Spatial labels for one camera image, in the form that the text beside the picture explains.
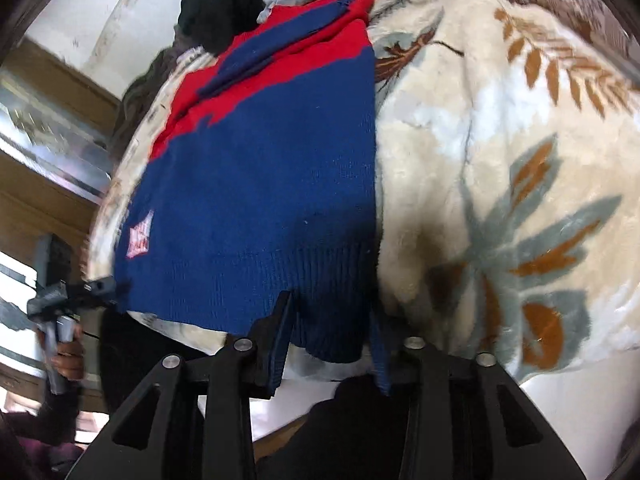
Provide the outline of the left forearm dark sleeve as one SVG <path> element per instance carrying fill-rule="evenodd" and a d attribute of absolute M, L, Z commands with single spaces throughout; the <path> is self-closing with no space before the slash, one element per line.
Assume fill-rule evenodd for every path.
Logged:
<path fill-rule="evenodd" d="M 68 382 L 60 394 L 46 385 L 43 392 L 37 414 L 9 412 L 3 418 L 41 478 L 65 479 L 84 452 L 75 443 L 81 383 Z"/>

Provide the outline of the person's left hand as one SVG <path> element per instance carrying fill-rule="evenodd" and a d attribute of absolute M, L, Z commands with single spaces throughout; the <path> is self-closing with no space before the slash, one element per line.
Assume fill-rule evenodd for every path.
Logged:
<path fill-rule="evenodd" d="M 40 347 L 44 353 L 44 362 L 71 382 L 80 382 L 85 377 L 85 350 L 82 345 L 82 328 L 78 323 L 73 324 L 74 338 L 69 342 L 59 342 L 56 351 L 50 356 L 46 353 L 48 338 L 41 330 L 36 330 Z"/>

